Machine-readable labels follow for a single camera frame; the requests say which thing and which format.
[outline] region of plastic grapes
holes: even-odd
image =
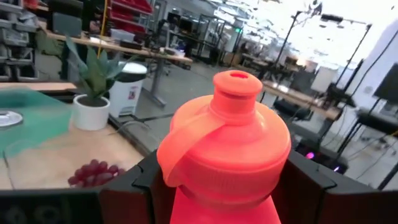
[[[106,184],[123,173],[125,170],[116,165],[108,167],[107,162],[93,159],[89,164],[77,169],[75,174],[68,179],[68,183],[71,187],[77,188],[96,187]]]

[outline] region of computer screen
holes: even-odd
[[[59,12],[69,16],[80,18],[83,10],[83,2],[77,0],[50,0],[49,11]]]
[[[180,19],[181,19],[181,16],[176,13],[169,12],[167,14],[167,22],[169,22],[169,23],[173,23],[174,21],[177,20],[176,22],[177,22],[177,24],[179,24]]]
[[[181,30],[187,31],[187,32],[192,32],[192,21],[188,21],[186,19],[181,19],[180,20],[180,25],[179,28]]]
[[[374,96],[398,104],[398,63],[395,63],[388,71],[386,77],[380,83]]]

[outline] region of white trash bin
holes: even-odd
[[[120,115],[136,113],[138,98],[146,74],[147,68],[145,66],[134,62],[126,64],[120,78],[109,90],[111,102],[109,113],[113,117],[117,118]]]

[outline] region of pink light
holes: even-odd
[[[315,157],[313,152],[309,152],[306,156],[307,159],[313,159]]]

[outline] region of red water bottle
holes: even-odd
[[[177,187],[171,224],[280,223],[271,192],[290,151],[282,119],[256,102],[262,83],[242,71],[214,76],[215,93],[182,105],[157,151]]]

